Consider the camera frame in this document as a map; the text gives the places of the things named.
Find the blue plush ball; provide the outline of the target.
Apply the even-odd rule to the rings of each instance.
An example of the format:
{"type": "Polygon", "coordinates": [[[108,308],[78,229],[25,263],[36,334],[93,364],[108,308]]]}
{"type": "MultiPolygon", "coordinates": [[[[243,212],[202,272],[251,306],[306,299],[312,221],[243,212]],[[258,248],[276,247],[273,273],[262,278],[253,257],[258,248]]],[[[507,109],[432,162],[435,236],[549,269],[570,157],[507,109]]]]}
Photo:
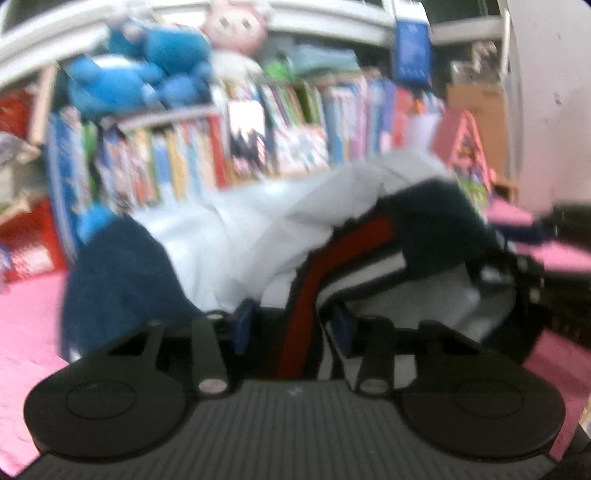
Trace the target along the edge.
{"type": "Polygon", "coordinates": [[[93,203],[78,221],[76,231],[83,244],[87,244],[100,230],[110,225],[117,215],[105,205],[93,203]]]}

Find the pink bunny blanket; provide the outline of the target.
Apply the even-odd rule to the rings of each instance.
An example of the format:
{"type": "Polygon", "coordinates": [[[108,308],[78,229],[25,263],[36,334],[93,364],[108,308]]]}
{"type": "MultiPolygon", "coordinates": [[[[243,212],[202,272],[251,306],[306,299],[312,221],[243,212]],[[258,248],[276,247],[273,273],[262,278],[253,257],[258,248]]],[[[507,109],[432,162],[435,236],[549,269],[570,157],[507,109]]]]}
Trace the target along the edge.
{"type": "MultiPolygon", "coordinates": [[[[25,479],[543,479],[566,419],[558,388],[523,361],[444,324],[442,307],[399,327],[402,305],[356,316],[356,353],[332,333],[335,306],[420,282],[392,257],[382,212],[308,259],[287,306],[256,300],[245,354],[233,312],[152,320],[68,362],[46,319],[4,317],[3,394],[32,389],[24,424],[39,456],[25,479]]],[[[579,305],[586,270],[547,270],[499,244],[466,267],[513,287],[516,307],[548,284],[579,305]]]]}

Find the cardboard box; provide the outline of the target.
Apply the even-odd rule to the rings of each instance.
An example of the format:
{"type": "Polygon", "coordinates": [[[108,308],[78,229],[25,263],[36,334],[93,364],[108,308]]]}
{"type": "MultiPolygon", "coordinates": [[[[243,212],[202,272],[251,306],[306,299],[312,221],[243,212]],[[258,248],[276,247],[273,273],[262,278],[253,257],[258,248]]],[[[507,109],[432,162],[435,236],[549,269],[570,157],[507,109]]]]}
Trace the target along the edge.
{"type": "Polygon", "coordinates": [[[508,162],[505,91],[499,84],[457,84],[447,86],[452,108],[468,110],[476,120],[488,166],[504,176],[508,162]]]}

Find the pink plush toy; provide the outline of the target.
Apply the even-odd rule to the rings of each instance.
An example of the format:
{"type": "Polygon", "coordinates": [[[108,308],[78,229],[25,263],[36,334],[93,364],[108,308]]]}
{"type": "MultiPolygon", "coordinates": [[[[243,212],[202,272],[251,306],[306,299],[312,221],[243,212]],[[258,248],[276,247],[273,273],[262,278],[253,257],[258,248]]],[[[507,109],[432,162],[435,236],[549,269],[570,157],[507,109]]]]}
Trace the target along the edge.
{"type": "Polygon", "coordinates": [[[201,31],[215,49],[250,56],[266,41],[271,17],[267,1],[211,1],[201,31]]]}

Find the row of books left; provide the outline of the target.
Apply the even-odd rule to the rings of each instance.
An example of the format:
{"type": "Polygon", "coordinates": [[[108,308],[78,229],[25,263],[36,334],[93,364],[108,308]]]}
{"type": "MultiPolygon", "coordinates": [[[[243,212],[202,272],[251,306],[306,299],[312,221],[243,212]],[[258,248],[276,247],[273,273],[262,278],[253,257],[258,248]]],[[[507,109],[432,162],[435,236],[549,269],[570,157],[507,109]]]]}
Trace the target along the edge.
{"type": "Polygon", "coordinates": [[[122,215],[204,197],[230,185],[221,113],[212,105],[85,122],[77,109],[53,112],[45,165],[60,246],[74,261],[76,227],[93,203],[122,215]]]}

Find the blue box on shelf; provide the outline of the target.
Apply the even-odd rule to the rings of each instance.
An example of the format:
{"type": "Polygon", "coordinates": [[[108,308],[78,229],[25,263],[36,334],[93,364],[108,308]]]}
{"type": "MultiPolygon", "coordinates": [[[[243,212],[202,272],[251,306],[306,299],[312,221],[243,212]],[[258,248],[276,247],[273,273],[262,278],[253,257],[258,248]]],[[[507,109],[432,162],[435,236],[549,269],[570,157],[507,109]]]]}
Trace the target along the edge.
{"type": "Polygon", "coordinates": [[[431,26],[417,1],[394,1],[394,80],[427,85],[432,74],[431,26]]]}

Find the row of books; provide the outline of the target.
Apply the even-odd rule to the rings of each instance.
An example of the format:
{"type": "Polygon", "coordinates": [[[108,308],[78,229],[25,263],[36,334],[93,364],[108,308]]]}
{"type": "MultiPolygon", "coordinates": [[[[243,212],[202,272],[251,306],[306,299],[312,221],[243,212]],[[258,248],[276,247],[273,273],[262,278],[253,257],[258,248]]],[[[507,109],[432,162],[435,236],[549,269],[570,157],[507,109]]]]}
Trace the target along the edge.
{"type": "Polygon", "coordinates": [[[445,108],[378,75],[222,82],[232,182],[301,177],[405,147],[426,148],[445,108]]]}
{"type": "Polygon", "coordinates": [[[76,227],[93,203],[122,215],[204,197],[230,185],[221,113],[212,105],[85,122],[77,109],[53,112],[45,165],[60,246],[74,261],[76,227]]]}

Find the blue plush toy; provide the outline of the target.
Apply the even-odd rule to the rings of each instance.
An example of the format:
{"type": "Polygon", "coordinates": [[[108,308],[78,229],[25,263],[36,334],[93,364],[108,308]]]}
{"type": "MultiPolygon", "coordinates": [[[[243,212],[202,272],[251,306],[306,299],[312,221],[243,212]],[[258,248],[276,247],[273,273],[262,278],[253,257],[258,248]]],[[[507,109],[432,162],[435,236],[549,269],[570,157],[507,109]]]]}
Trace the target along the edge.
{"type": "Polygon", "coordinates": [[[88,120],[206,104],[211,53],[198,30],[124,19],[109,27],[106,53],[69,64],[68,98],[88,120]]]}

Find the navy white red jacket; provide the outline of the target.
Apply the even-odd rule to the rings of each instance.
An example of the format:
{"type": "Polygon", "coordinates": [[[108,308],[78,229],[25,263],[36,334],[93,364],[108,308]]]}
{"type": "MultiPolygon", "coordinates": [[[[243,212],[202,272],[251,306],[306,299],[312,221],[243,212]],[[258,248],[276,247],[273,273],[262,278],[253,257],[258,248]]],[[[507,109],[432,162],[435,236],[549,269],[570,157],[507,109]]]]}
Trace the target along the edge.
{"type": "Polygon", "coordinates": [[[304,180],[270,181],[202,200],[111,215],[91,229],[68,276],[59,354],[73,362],[152,320],[183,325],[244,299],[287,306],[308,259],[346,228],[382,212],[402,243],[392,257],[446,296],[443,321],[516,361],[541,325],[527,306],[475,320],[459,269],[498,237],[439,160],[413,150],[304,180]]]}

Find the row of books right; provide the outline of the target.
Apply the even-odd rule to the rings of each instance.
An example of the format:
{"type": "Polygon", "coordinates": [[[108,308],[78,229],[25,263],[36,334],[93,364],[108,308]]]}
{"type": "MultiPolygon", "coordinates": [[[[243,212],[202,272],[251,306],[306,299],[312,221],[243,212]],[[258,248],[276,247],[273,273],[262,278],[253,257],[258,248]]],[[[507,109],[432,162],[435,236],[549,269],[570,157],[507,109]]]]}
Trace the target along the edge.
{"type": "Polygon", "coordinates": [[[301,177],[405,147],[426,148],[445,108],[378,75],[222,82],[232,182],[301,177]]]}

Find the pink triangular diorama house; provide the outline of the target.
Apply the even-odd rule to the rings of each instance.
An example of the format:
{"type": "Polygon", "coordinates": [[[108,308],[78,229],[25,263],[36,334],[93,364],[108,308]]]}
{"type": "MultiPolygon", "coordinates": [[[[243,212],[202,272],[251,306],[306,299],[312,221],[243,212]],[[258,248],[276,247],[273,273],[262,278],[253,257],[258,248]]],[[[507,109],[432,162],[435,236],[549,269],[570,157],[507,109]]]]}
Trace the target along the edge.
{"type": "Polygon", "coordinates": [[[489,166],[475,117],[469,110],[444,111],[431,145],[432,152],[455,176],[478,208],[493,194],[496,172],[489,166]]]}

